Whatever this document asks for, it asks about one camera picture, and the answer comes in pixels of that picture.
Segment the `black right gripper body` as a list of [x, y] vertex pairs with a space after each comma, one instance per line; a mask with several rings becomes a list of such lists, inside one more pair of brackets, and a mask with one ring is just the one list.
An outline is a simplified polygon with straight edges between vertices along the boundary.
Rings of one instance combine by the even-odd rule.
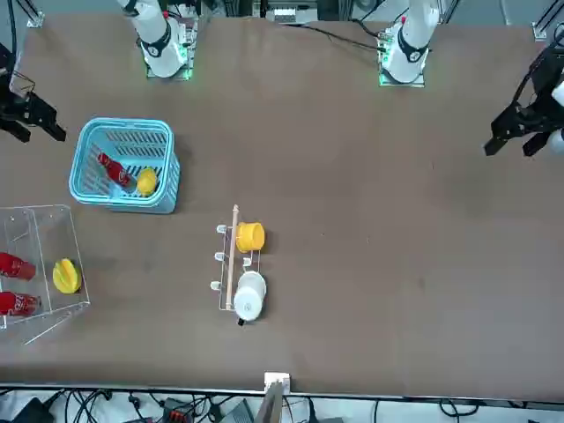
[[35, 84], [24, 89], [22, 92], [13, 92], [11, 83], [14, 76], [12, 54], [1, 45], [1, 119], [4, 121], [22, 122], [25, 125], [36, 125], [38, 123], [38, 114], [36, 110], [37, 95], [34, 91]]

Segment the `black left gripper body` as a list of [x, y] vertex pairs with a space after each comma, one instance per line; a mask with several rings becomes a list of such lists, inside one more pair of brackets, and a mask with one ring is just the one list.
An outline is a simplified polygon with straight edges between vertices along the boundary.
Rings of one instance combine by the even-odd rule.
[[[531, 84], [534, 100], [520, 98]], [[563, 47], [550, 44], [533, 60], [510, 102], [525, 127], [563, 124]]]

